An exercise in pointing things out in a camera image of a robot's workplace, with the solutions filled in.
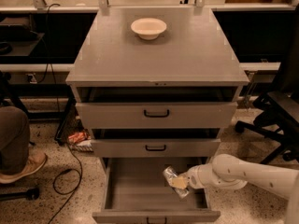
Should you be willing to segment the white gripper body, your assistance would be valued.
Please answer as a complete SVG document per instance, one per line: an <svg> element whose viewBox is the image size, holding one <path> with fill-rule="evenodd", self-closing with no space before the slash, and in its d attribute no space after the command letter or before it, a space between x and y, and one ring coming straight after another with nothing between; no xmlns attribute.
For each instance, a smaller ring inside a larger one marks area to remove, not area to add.
<svg viewBox="0 0 299 224"><path fill-rule="evenodd" d="M211 164L193 166L187 171L187 179L193 189L203 189L217 181Z"/></svg>

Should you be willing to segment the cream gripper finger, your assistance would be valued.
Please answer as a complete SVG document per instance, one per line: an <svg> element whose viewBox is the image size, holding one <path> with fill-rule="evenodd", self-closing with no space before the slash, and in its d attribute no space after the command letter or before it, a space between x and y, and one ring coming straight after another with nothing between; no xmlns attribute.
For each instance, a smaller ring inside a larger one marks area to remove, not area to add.
<svg viewBox="0 0 299 224"><path fill-rule="evenodd" d="M184 175L173 177L171 186L176 189L186 189L188 187L188 178Z"/></svg>

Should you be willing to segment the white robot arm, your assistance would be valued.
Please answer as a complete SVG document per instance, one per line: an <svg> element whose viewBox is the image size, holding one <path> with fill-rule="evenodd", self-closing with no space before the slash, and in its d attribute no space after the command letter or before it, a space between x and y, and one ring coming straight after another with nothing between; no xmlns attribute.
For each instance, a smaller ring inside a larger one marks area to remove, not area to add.
<svg viewBox="0 0 299 224"><path fill-rule="evenodd" d="M187 192L187 188L242 189L248 183L288 200L284 224L299 224L299 171L283 167L242 161L220 154L212 162L193 166L177 175L174 171L167 178L174 189Z"/></svg>

